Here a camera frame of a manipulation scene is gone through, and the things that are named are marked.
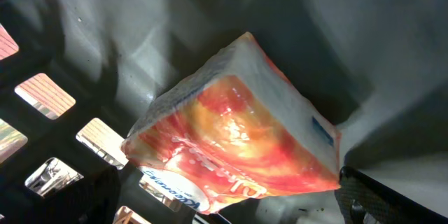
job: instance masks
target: white oval label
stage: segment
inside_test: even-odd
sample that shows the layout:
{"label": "white oval label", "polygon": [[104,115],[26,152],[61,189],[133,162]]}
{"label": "white oval label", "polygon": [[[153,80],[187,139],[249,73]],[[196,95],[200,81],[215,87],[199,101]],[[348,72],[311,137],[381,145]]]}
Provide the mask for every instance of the white oval label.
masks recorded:
{"label": "white oval label", "polygon": [[210,204],[205,193],[186,177],[167,170],[149,167],[139,169],[149,176],[147,182],[170,200],[177,199],[197,211],[209,209]]}

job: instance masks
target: plastic wrapper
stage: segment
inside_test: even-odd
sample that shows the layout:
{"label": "plastic wrapper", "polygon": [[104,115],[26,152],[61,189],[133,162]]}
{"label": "plastic wrapper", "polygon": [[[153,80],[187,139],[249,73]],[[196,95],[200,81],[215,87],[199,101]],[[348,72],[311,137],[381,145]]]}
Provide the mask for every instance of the plastic wrapper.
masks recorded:
{"label": "plastic wrapper", "polygon": [[158,97],[122,151],[166,197],[210,214],[339,188],[339,143],[246,33]]}

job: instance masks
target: rectangular opening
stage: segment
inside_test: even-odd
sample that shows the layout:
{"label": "rectangular opening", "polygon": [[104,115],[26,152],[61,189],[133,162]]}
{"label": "rectangular opening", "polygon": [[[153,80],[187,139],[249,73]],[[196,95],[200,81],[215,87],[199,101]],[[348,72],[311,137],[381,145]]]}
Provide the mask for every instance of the rectangular opening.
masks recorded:
{"label": "rectangular opening", "polygon": [[63,161],[52,157],[44,162],[25,181],[25,186],[42,197],[47,197],[83,178]]}
{"label": "rectangular opening", "polygon": [[119,169],[127,164],[126,155],[120,150],[124,139],[98,118],[93,118],[86,124],[76,134],[76,139]]}
{"label": "rectangular opening", "polygon": [[24,81],[14,91],[49,119],[58,118],[76,102],[44,73]]}
{"label": "rectangular opening", "polygon": [[0,119],[0,164],[23,147],[28,138]]}
{"label": "rectangular opening", "polygon": [[15,54],[19,46],[0,24],[0,60]]}
{"label": "rectangular opening", "polygon": [[154,180],[150,179],[148,175],[143,175],[143,177],[139,181],[139,186],[143,188],[147,193],[154,196],[154,198],[158,199],[165,206],[170,208],[172,211],[179,211],[182,207],[182,202],[178,201],[176,198],[169,199],[167,196],[163,195],[160,191],[155,189],[153,185]]}
{"label": "rectangular opening", "polygon": [[119,208],[113,219],[113,224],[151,224],[127,206]]}

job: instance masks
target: red and orange package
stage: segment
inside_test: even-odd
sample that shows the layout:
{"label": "red and orange package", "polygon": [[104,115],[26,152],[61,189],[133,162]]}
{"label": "red and orange package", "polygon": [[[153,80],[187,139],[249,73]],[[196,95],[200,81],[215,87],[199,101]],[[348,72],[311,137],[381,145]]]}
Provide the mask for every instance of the red and orange package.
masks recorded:
{"label": "red and orange package", "polygon": [[158,97],[122,150],[155,189],[210,214],[338,189],[340,137],[246,33]]}

